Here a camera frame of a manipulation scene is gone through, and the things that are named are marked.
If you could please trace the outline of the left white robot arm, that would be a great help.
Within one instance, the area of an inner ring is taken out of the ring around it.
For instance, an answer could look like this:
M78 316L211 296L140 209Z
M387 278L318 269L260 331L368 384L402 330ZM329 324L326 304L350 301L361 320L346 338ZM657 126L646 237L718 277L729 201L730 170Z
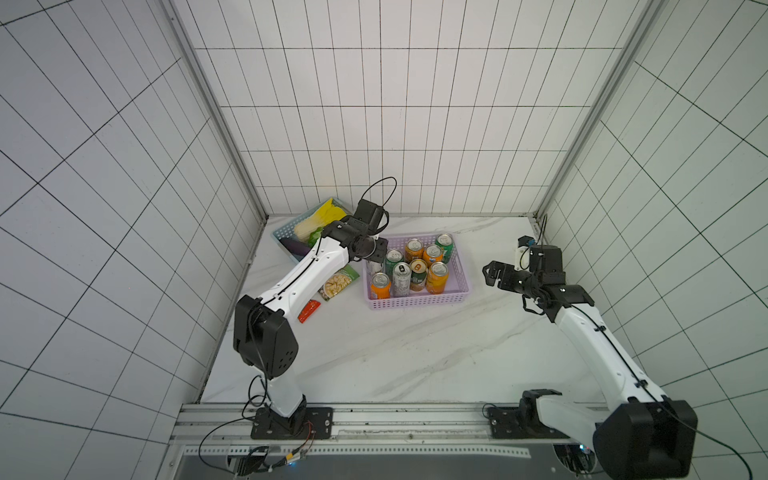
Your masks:
M245 364L263 374L270 410L284 423L301 425L306 406L290 371L299 353L293 324L309 300L349 262L384 260L388 241L381 233L389 222L374 222L380 218L355 214L325 226L286 276L255 298L242 296L235 306L233 348Z

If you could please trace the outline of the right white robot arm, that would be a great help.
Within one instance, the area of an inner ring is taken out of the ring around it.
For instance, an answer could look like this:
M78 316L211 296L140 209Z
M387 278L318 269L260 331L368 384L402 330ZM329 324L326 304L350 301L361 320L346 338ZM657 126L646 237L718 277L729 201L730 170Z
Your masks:
M532 313L557 326L596 378L603 410L579 405L553 389L523 392L515 407L488 406L495 438L569 438L593 454L612 479L684 478L689 474L698 418L671 399L631 359L586 290L566 281L562 252L533 245L528 266L492 261L485 282L533 302Z

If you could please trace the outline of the tall silver can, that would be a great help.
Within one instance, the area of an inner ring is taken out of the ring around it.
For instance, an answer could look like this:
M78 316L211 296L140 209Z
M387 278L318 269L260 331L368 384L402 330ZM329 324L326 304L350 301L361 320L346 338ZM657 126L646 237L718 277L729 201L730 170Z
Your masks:
M406 262L397 263L392 269L392 296L407 297L411 285L411 268Z

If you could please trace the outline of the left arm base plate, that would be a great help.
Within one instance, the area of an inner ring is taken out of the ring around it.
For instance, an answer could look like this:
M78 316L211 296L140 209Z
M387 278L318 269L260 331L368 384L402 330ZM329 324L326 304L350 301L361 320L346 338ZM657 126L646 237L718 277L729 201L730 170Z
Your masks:
M253 440L325 440L331 437L334 410L329 407L300 406L290 417L271 408L259 409L253 419Z

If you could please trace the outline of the green gold-top can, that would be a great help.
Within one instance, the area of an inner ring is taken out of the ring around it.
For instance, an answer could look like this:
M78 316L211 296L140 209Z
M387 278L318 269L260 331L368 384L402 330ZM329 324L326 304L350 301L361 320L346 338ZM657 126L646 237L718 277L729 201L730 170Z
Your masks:
M429 272L428 264L421 258L415 258L410 263L410 269L410 290L415 292L422 291L426 286Z

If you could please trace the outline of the orange Fanta can front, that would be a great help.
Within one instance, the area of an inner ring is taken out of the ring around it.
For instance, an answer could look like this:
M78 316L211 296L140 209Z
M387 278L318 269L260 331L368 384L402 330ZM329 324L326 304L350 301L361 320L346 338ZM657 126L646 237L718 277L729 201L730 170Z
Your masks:
M383 300L391 297L391 281L384 272L376 272L371 277L370 298Z

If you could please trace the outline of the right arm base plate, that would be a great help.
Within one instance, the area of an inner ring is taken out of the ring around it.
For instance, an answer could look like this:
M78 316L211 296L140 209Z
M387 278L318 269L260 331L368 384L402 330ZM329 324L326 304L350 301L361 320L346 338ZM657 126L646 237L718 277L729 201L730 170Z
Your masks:
M489 423L491 437L497 440L567 440L568 436L549 427L534 424L525 418L525 409L499 407L486 403L482 415Z

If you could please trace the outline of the orange Schweppes can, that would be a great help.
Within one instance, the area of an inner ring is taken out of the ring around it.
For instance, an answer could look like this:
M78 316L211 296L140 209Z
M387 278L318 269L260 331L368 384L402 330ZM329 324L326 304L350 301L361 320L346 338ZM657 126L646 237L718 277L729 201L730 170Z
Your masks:
M443 262L433 263L428 271L426 289L430 294L442 294L445 291L449 269Z

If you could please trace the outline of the small silver can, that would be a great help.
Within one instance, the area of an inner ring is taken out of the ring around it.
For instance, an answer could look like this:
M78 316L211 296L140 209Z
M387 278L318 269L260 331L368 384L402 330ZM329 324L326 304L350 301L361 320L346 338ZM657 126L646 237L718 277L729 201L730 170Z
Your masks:
M385 272L384 264L382 262L368 260L366 265L367 265L367 271L371 276L374 276L377 273Z

